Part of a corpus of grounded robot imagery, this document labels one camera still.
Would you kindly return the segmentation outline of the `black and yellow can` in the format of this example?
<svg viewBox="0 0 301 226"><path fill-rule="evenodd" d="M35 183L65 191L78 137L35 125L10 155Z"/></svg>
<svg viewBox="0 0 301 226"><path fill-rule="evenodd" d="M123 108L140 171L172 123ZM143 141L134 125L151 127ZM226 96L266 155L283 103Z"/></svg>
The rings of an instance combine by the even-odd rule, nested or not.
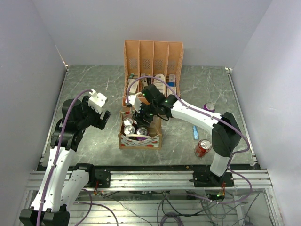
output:
<svg viewBox="0 0 301 226"><path fill-rule="evenodd" d="M125 135L132 135L135 133L136 129L133 125L126 125L123 131Z"/></svg>

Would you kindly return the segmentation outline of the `Red Bull can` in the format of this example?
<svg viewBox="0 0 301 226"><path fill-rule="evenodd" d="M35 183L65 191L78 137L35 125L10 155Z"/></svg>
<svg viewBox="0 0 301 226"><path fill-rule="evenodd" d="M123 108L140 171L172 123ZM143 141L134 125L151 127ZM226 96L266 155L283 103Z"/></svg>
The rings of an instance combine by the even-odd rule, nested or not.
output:
<svg viewBox="0 0 301 226"><path fill-rule="evenodd" d="M148 120L145 120L145 119L139 119L139 127L149 127L151 122L149 122Z"/></svg>

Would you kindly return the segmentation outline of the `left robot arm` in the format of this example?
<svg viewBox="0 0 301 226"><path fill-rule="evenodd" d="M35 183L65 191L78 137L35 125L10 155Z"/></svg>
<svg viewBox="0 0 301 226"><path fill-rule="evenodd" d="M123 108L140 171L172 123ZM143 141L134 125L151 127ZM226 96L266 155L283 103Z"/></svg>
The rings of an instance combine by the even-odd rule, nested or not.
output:
<svg viewBox="0 0 301 226"><path fill-rule="evenodd" d="M86 128L103 130L111 113L102 112L107 98L100 94L84 96L82 100L68 99L62 107L63 117L51 135L47 169L39 191L28 209L23 209L19 219L25 226L66 226L70 208L84 187L96 181L92 164L78 163L69 180L67 171L83 139Z"/></svg>

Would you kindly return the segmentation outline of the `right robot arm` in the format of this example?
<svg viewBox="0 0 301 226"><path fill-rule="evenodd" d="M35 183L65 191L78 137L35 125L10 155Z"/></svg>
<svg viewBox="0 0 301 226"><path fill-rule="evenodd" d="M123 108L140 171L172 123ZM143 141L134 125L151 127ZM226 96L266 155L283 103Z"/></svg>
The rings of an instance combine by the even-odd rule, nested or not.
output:
<svg viewBox="0 0 301 226"><path fill-rule="evenodd" d="M134 118L139 125L149 126L154 116L161 116L166 121L176 118L200 127L212 136L212 148L215 154L207 180L212 186L222 183L230 156L242 138L233 114L206 111L190 105L175 94L166 97L153 84L142 90L142 96L148 104L142 102L138 94L127 97L127 101L135 109Z"/></svg>

